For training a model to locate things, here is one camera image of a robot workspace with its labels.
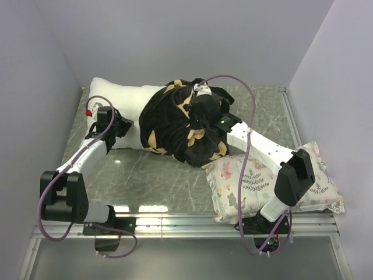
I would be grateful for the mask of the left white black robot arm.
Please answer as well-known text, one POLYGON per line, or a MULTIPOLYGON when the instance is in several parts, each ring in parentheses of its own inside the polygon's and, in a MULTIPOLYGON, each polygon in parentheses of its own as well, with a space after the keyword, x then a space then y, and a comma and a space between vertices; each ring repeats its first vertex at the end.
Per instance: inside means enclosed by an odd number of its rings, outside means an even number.
POLYGON ((55 171, 42 174, 38 205, 41 220, 96 222, 98 230, 105 235, 116 231, 118 221, 111 216, 113 207, 89 201, 85 177, 131 126, 132 122, 113 107, 98 109, 97 121, 90 127, 77 152, 55 171))

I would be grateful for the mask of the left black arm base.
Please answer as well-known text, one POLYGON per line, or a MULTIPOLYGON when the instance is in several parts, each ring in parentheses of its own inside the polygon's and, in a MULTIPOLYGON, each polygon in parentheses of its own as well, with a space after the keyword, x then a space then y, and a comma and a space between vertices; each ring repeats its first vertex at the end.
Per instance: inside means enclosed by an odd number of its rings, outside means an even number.
POLYGON ((113 222, 85 224, 83 236, 94 237, 94 248, 99 253, 114 253, 119 248, 122 237, 133 237, 136 218, 119 217, 113 222))

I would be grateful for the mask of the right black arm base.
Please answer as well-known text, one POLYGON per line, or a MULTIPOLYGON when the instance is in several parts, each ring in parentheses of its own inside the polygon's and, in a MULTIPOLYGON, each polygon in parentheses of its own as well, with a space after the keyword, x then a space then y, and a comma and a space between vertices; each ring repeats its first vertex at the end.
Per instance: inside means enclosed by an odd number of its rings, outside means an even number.
POLYGON ((247 245, 245 237, 253 236, 255 249, 250 249, 250 254, 265 254, 270 257, 290 241, 292 225, 291 213, 282 215, 275 222, 269 222, 257 213, 256 216, 238 221, 234 229, 239 231, 245 245, 247 245))

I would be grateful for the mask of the black pillowcase with tan flowers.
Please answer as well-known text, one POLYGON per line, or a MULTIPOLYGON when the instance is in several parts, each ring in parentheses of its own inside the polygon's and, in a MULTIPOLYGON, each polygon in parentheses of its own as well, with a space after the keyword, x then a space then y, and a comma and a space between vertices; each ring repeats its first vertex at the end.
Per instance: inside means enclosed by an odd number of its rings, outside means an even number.
POLYGON ((145 150, 173 156, 193 167, 228 156, 225 136, 218 136, 210 128, 191 128, 188 107, 195 97, 194 85, 202 81, 176 79, 150 98, 139 117, 140 141, 145 150))

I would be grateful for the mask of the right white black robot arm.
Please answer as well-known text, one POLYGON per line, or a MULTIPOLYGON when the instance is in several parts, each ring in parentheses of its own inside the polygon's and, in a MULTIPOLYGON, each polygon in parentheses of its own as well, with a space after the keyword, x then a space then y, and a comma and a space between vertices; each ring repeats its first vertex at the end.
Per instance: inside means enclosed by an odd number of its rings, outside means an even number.
POLYGON ((193 125, 212 129, 218 136, 225 136, 229 145, 245 152, 238 181, 238 202, 241 202, 242 179, 249 156, 258 159, 276 176, 275 196, 261 208, 256 220, 261 232, 270 233, 276 228, 277 220, 315 183, 309 153, 285 148, 257 133, 240 118, 219 112, 211 96, 198 96, 189 111, 193 125))

